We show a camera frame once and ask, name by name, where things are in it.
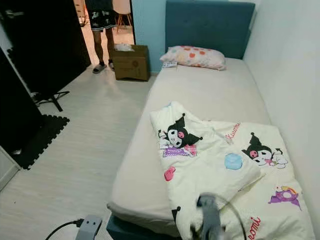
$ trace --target kuromi print blanket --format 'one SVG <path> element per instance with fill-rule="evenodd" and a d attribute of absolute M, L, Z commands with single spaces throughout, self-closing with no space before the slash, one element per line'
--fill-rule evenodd
<path fill-rule="evenodd" d="M 278 128 L 220 121 L 212 121 L 211 126 L 264 173 L 261 179 L 239 191 L 231 200 L 244 223 L 247 239 L 315 239 L 303 191 L 295 179 Z M 239 222 L 229 208 L 225 207 L 220 217 L 232 239 L 244 239 Z"/>
<path fill-rule="evenodd" d="M 201 193 L 215 193 L 230 201 L 262 174 L 249 156 L 212 128 L 211 122 L 199 120 L 178 102 L 151 112 L 150 118 L 173 218 L 182 239 L 189 240 L 191 225 L 202 223 L 196 206 Z"/>

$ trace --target cardboard box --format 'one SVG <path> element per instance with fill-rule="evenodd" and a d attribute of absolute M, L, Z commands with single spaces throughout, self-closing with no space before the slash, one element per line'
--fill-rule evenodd
<path fill-rule="evenodd" d="M 112 51 L 112 60 L 117 80 L 143 80 L 150 78 L 148 47 L 131 45 L 134 51 Z"/>

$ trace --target door handle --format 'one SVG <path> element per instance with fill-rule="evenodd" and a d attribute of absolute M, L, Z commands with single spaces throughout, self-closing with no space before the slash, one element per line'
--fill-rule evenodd
<path fill-rule="evenodd" d="M 24 15 L 25 13 L 24 13 L 23 11 L 13 12 L 12 10 L 8 9 L 8 10 L 5 10 L 5 14 L 7 15 L 8 18 L 14 19 L 15 17 L 17 17 L 17 16 L 22 16 L 22 15 Z"/>

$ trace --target teal upholstered headboard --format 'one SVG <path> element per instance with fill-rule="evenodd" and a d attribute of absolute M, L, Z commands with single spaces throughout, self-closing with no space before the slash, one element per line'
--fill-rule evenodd
<path fill-rule="evenodd" d="M 165 49 L 186 45 L 215 49 L 242 59 L 254 3 L 225 0 L 167 0 Z"/>

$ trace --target pink heart print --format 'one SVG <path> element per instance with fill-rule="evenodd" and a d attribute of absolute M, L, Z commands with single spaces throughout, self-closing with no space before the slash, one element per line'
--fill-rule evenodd
<path fill-rule="evenodd" d="M 175 171 L 176 171 L 176 168 L 174 166 L 169 167 L 169 169 L 165 171 L 164 178 L 167 182 L 174 178 Z"/>

